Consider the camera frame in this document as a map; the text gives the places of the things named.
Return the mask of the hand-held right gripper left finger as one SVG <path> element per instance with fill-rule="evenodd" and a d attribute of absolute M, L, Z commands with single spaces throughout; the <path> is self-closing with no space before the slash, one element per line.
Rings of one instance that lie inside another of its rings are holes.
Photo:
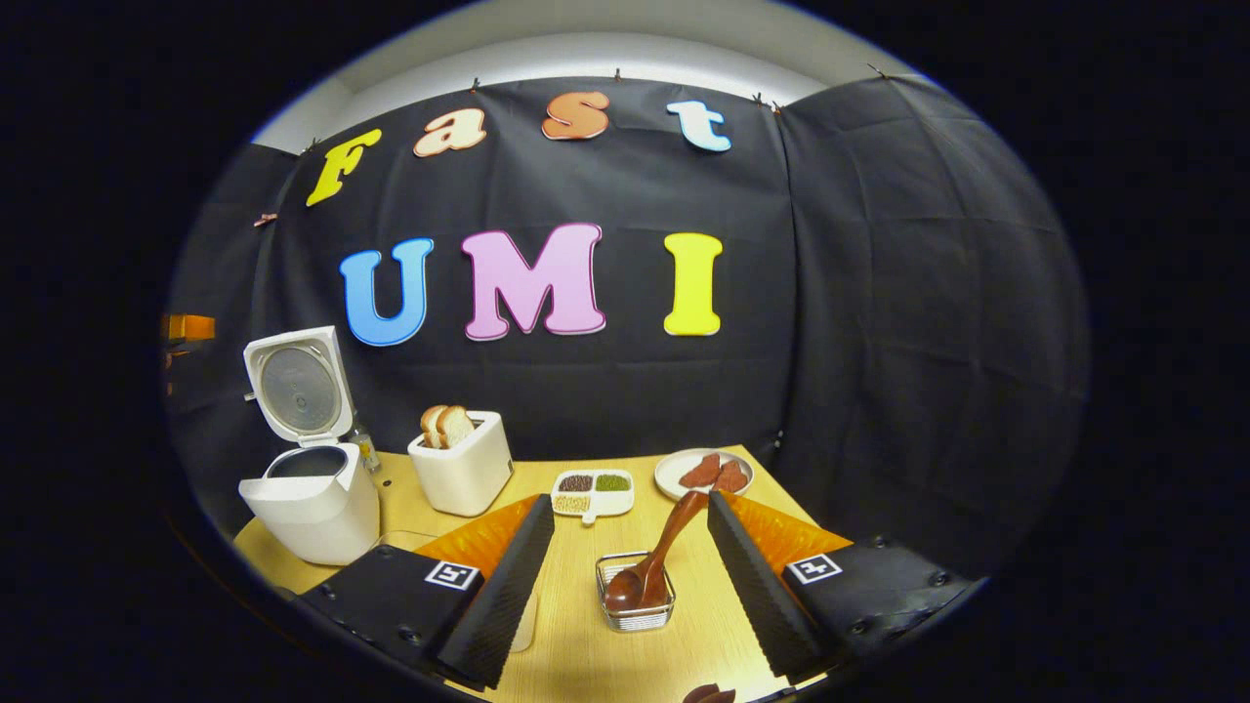
<path fill-rule="evenodd" d="M 375 545 L 292 604 L 414 675 L 496 688 L 554 528 L 534 494 L 415 550 Z"/>

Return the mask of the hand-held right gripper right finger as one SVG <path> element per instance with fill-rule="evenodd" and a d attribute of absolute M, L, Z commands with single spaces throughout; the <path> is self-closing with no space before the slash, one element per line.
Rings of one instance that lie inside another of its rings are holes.
<path fill-rule="evenodd" d="M 731 493 L 708 527 L 774 675 L 790 683 L 874 668 L 978 594 L 978 580 L 890 537 L 838 535 Z"/>

